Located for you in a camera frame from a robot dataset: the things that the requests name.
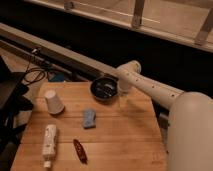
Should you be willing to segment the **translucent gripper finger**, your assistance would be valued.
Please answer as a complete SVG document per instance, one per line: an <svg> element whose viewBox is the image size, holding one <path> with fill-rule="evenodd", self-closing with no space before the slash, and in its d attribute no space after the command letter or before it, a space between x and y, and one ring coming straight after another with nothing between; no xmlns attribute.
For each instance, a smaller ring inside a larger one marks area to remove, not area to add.
<svg viewBox="0 0 213 171"><path fill-rule="evenodd" d="M119 106L121 108L126 106L127 100L128 100L128 95L127 94L125 94L125 93L120 93L119 94Z"/></svg>

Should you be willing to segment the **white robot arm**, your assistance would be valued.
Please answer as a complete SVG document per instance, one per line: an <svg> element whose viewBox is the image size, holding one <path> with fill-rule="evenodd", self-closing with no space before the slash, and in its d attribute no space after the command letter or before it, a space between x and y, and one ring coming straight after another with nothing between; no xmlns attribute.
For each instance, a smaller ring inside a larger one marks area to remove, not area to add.
<svg viewBox="0 0 213 171"><path fill-rule="evenodd" d="M169 111L167 171L213 171L213 98L185 92L140 72L138 61L117 67L118 88L127 93L134 86Z"/></svg>

